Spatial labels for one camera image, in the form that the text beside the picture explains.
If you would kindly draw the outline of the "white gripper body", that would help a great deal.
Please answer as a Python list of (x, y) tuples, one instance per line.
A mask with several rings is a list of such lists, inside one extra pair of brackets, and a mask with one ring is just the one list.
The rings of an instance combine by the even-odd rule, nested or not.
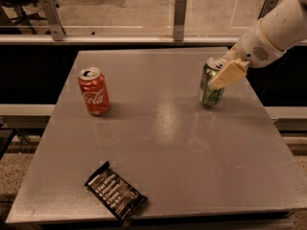
[(236, 54), (250, 67), (262, 68), (281, 58), (285, 51), (273, 45), (259, 20), (238, 39)]

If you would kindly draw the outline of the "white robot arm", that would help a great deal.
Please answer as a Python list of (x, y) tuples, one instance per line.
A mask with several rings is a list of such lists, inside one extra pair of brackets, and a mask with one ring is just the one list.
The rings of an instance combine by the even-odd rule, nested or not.
[(208, 85), (224, 88), (243, 78), (249, 67), (266, 67), (306, 38), (307, 0), (284, 0), (241, 35)]

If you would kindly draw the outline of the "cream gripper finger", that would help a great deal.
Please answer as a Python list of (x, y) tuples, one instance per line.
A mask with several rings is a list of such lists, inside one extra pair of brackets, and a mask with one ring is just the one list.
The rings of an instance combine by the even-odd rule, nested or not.
[(243, 78), (247, 74), (249, 62), (240, 58), (233, 59), (222, 68), (210, 81), (213, 89), (222, 89)]
[(236, 52), (237, 45), (234, 44), (222, 57), (222, 60), (224, 61), (232, 61), (238, 58), (237, 52)]

